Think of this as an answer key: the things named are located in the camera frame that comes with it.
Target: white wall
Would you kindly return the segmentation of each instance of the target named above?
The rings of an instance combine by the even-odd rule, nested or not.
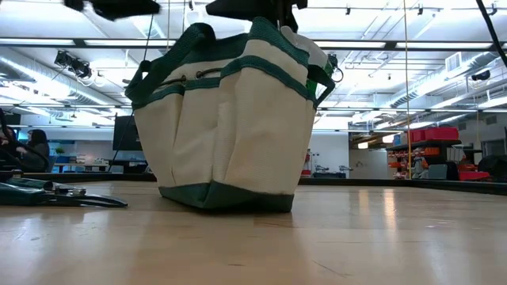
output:
[[[311,134],[310,146],[314,153],[313,164],[329,167],[330,172],[338,172],[340,165],[349,166],[349,134],[330,132]]]
[[[352,179],[391,179],[385,150],[350,150],[349,167]]]

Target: duct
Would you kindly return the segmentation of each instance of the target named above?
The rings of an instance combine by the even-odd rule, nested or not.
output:
[[[440,69],[432,72],[428,76],[425,76],[422,79],[419,79],[415,83],[409,86],[409,100],[413,100],[415,98],[421,97],[435,91],[453,80],[456,80],[460,75],[463,74],[473,74],[489,63],[493,62],[495,59],[499,57],[497,52],[483,52],[478,54],[476,52],[468,51],[462,52],[461,54],[461,67],[458,70],[454,70],[451,72],[447,72],[446,66],[441,67]],[[405,89],[402,89],[395,93],[388,102],[385,102],[380,106],[380,108],[397,108],[399,105],[402,105],[407,102],[407,95]],[[382,114],[381,111],[372,111],[366,112],[360,116],[361,120],[371,120],[377,116]]]
[[[65,99],[65,97],[75,94],[84,96],[100,105],[121,105],[120,102],[90,87],[85,87],[64,74],[56,76],[57,71],[36,63],[33,59],[29,59],[7,47],[0,47],[0,67],[5,65],[16,70],[19,74],[23,74],[23,78],[35,79],[38,85],[50,90],[52,96]]]
[[[450,105],[453,105],[455,104],[456,102],[459,102],[461,100],[464,100],[464,99],[467,99],[467,98],[470,98],[470,97],[473,97],[473,96],[478,96],[478,95],[481,95],[485,92],[494,92],[498,89],[503,89],[503,85],[504,84],[507,84],[507,78],[506,79],[502,79],[502,80],[499,80],[497,82],[493,82],[493,83],[490,83],[489,85],[485,85],[483,87],[480,87],[480,88],[477,88],[476,90],[472,91],[472,92],[469,92],[469,93],[465,93],[465,94],[462,94],[462,95],[459,95],[459,96],[456,96],[454,98],[451,98],[451,99],[448,99],[446,101],[443,101],[439,104],[435,104],[434,106],[432,106],[431,108],[443,108],[445,106],[450,106]]]
[[[36,80],[4,62],[0,62],[0,82],[1,81],[35,82]]]

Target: green bag handle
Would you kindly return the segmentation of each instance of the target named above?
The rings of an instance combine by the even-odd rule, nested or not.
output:
[[[142,62],[125,90],[125,96],[132,102],[140,102],[152,94],[164,79],[175,70],[181,61],[198,44],[215,41],[213,28],[205,23],[195,23],[183,32],[174,46],[161,58],[150,63]],[[143,72],[149,70],[143,79]]]
[[[316,106],[319,106],[333,92],[334,81],[320,66],[313,64],[308,65],[307,78],[326,87],[326,90],[316,99]]]

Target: ceiling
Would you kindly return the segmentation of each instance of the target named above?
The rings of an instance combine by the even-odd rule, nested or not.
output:
[[[223,38],[233,36],[238,33],[248,31],[250,23],[248,21],[236,21],[221,17],[208,16],[205,13],[204,5],[208,0],[196,1],[196,8],[190,10],[188,2],[181,0],[162,0],[158,3],[162,6],[160,14],[155,15],[153,19],[154,28],[152,36],[159,39],[176,40],[185,28],[190,24],[203,21],[209,23],[217,37]],[[70,39],[142,39],[147,37],[147,30],[151,21],[150,16],[131,17],[118,21],[107,21],[96,15],[91,7],[86,7],[84,13],[79,13],[68,9],[61,4],[62,1],[52,0],[3,0],[0,5],[0,38],[2,37],[24,37],[24,38],[70,38]],[[497,12],[491,17],[494,27],[497,30],[500,41],[507,41],[507,1],[484,1],[487,7],[494,3]],[[406,33],[405,18],[403,13],[403,1],[400,0],[309,0],[309,7],[303,10],[294,8],[294,14],[299,24],[299,34],[302,34],[312,40],[405,40],[405,34],[408,41],[482,41],[490,42],[490,34],[486,28],[484,20],[475,0],[406,0]],[[347,6],[351,7],[350,15],[345,15]],[[419,8],[423,8],[423,13],[418,15]],[[69,92],[68,98],[64,98],[68,104],[75,105],[77,101],[80,105],[125,105],[130,101],[123,95],[126,84],[124,79],[130,79],[139,63],[143,60],[143,49],[105,49],[105,48],[66,48],[66,50],[76,58],[90,63],[96,74],[92,81],[76,82],[75,76],[67,71],[61,71],[60,67],[54,64],[57,48],[53,47],[0,47],[0,56],[12,55],[15,52],[25,59],[34,62],[35,67],[47,67],[54,72],[62,72],[70,79],[67,84],[71,90],[78,89],[83,93],[75,95],[76,92]],[[162,56],[164,50],[149,49],[146,57],[149,60]],[[419,84],[427,76],[436,70],[445,68],[445,60],[455,51],[445,51],[435,49],[434,51],[411,51],[408,54],[406,64],[406,55],[400,51],[346,51],[346,50],[328,50],[328,53],[335,54],[340,63],[340,68],[345,76],[341,83],[337,84],[336,89],[322,104],[322,107],[350,107],[350,108],[373,108],[387,107],[387,103],[396,97],[397,93],[404,92],[406,89],[406,78],[409,85]],[[469,93],[471,90],[479,89],[492,82],[498,82],[505,78],[507,71],[501,62],[496,60],[488,63],[488,69],[491,71],[491,78],[484,82],[468,82],[465,74],[452,80],[441,82],[431,88],[429,92],[414,98],[410,102],[412,108],[431,108],[434,105],[449,100],[460,94]],[[9,82],[11,88],[19,88],[15,82]],[[51,90],[38,86],[39,82],[33,83],[27,92],[32,89],[42,89],[43,93],[48,93],[49,97],[43,99],[35,98],[33,93],[22,97],[19,100],[12,96],[2,94],[0,89],[0,103],[48,103],[48,100],[54,100]],[[503,97],[503,92],[492,93],[487,96],[486,91],[477,96],[465,98],[461,101],[451,104],[453,108],[472,108],[478,104],[485,103],[494,98]],[[405,104],[395,106],[394,108],[406,107]],[[13,109],[13,112],[22,114],[40,114],[40,108],[36,109]],[[74,108],[67,112],[85,112],[91,114],[96,125],[111,124],[107,120],[115,112],[128,114],[123,109],[90,109],[81,110]],[[325,120],[326,117],[344,116],[349,117],[353,124],[351,128],[364,128],[368,124],[382,124],[386,122],[396,122],[403,119],[403,114],[399,116],[397,112],[383,112],[367,116],[363,120],[364,113],[346,111],[319,111],[322,117],[319,120]],[[48,112],[49,117],[57,116],[54,112]],[[425,120],[430,115],[428,112],[422,112],[416,116],[418,120]]]

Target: green trim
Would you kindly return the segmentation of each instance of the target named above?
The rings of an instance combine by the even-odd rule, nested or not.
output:
[[[187,81],[185,83],[185,91],[194,90],[194,89],[218,88],[219,86],[220,86],[220,77],[202,78],[202,79]]]
[[[142,105],[159,85],[179,66],[187,63],[238,58],[250,39],[263,40],[307,67],[308,53],[294,47],[276,27],[262,17],[253,20],[249,34],[240,34],[221,40],[215,39],[210,25],[196,23],[185,30],[180,39],[163,57],[154,60],[148,75],[138,69],[125,94],[133,105]]]
[[[132,103],[145,101],[196,45],[206,44],[208,41],[215,41],[213,28],[204,23],[192,24],[169,52],[161,59],[155,60],[155,64],[151,64],[148,75],[144,79],[140,68],[135,72],[134,78],[125,90],[125,95]]]
[[[253,192],[216,181],[177,187],[160,187],[160,194],[201,209],[255,209],[289,212],[294,195]]]
[[[179,66],[188,63],[212,62],[224,59],[235,59],[245,50],[248,34],[242,33],[207,45],[198,45],[181,61]]]
[[[281,34],[273,23],[263,17],[253,19],[252,28],[250,28],[249,40],[263,40],[281,51],[290,55],[296,62],[304,67],[308,66],[308,51],[295,47],[287,38]]]
[[[132,108],[134,110],[140,109],[152,102],[155,102],[157,100],[161,100],[162,98],[164,98],[165,96],[170,95],[170,94],[179,94],[179,95],[183,96],[183,94],[185,94],[185,87],[182,84],[170,85],[169,87],[167,87],[163,90],[160,90],[158,92],[151,94],[150,96],[144,98],[144,100],[142,100],[142,101],[138,101],[138,102],[133,101]]]
[[[222,69],[220,76],[224,78],[228,75],[239,72],[245,67],[264,71],[266,74],[280,80],[280,82],[284,83],[288,88],[295,90],[304,99],[310,100],[314,103],[314,105],[316,105],[317,102],[315,101],[314,96],[311,96],[311,93],[308,91],[306,86],[295,80],[290,74],[285,72],[285,70],[276,64],[270,63],[269,61],[255,55],[247,55],[233,60]]]

